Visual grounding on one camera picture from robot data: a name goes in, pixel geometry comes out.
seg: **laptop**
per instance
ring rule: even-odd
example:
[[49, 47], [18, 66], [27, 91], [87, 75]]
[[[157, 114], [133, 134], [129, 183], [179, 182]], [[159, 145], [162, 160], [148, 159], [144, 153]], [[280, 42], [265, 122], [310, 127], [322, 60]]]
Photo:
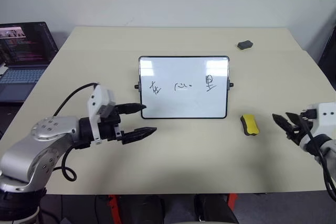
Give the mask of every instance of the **laptop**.
[[45, 22], [0, 24], [0, 103], [22, 104], [57, 52]]

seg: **beige tabletop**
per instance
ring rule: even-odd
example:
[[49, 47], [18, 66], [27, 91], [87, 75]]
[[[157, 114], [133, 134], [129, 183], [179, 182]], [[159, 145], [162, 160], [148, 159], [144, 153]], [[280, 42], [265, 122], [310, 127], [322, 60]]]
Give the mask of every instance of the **beige tabletop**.
[[[251, 49], [235, 44], [249, 39]], [[157, 131], [135, 143], [104, 142], [75, 150], [67, 165], [76, 182], [54, 172], [51, 194], [261, 193], [323, 190], [322, 169], [286, 139], [272, 113], [300, 112], [335, 101], [335, 91], [286, 29], [78, 27], [43, 74], [0, 141], [0, 155], [50, 116], [75, 88], [100, 82], [117, 103], [139, 102], [142, 55], [227, 55], [235, 86], [225, 119], [145, 120], [123, 115], [125, 131]], [[60, 115], [87, 116], [91, 89], [76, 94]], [[240, 116], [254, 114], [260, 134], [245, 136]]]

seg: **laptop keyboard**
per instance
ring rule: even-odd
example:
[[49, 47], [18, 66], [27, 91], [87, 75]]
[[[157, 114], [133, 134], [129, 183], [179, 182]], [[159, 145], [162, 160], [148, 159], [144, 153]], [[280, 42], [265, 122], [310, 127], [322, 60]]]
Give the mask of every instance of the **laptop keyboard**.
[[36, 83], [43, 74], [44, 69], [11, 69], [0, 79], [0, 84], [4, 83]]

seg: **black whiteboard frame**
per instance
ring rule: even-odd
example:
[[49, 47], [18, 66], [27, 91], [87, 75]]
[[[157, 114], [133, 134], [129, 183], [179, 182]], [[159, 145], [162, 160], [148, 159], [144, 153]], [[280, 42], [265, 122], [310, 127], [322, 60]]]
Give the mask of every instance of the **black whiteboard frame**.
[[230, 58], [226, 55], [206, 55], [206, 56], [140, 56], [138, 59], [138, 65], [139, 65], [139, 93], [140, 93], [140, 103], [142, 104], [142, 84], [141, 84], [141, 68], [140, 68], [140, 60], [142, 58], [227, 58], [227, 86], [226, 86], [226, 104], [225, 104], [225, 116], [222, 118], [144, 118], [142, 115], [141, 110], [141, 117], [143, 119], [224, 119], [227, 117], [227, 99], [228, 99], [228, 93], [230, 89], [230, 78], [229, 78], [229, 69], [230, 69]]

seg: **laptop screen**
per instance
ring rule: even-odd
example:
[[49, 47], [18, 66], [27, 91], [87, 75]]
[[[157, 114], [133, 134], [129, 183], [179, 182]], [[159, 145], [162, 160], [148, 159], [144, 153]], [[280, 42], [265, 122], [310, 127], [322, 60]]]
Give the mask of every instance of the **laptop screen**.
[[45, 22], [0, 24], [0, 57], [8, 66], [47, 65], [57, 52]]

